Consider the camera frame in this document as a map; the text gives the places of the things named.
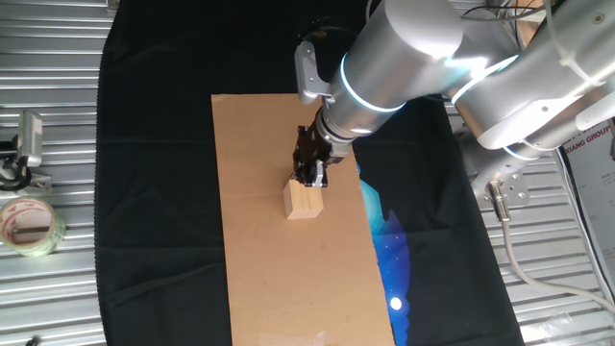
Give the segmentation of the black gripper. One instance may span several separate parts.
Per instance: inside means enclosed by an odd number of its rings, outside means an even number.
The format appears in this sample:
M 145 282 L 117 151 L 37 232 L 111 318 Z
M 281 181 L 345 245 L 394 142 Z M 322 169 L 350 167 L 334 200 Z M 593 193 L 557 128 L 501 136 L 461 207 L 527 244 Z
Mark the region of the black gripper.
M 298 137 L 293 152 L 293 172 L 291 178 L 302 185 L 327 187 L 327 166 L 343 161 L 350 154 L 349 143 L 329 142 L 318 132 L 316 123 L 299 126 Z M 310 166 L 313 167 L 311 179 Z

